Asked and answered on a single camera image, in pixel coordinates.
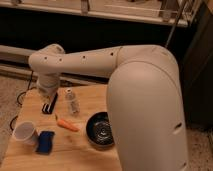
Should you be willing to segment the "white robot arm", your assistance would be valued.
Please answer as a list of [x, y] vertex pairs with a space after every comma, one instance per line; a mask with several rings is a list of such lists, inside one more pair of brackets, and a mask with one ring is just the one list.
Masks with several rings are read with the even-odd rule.
[[62, 73], [109, 80], [106, 107], [122, 171], [189, 171], [179, 68], [159, 45], [67, 54], [51, 44], [28, 58], [37, 88], [54, 98]]

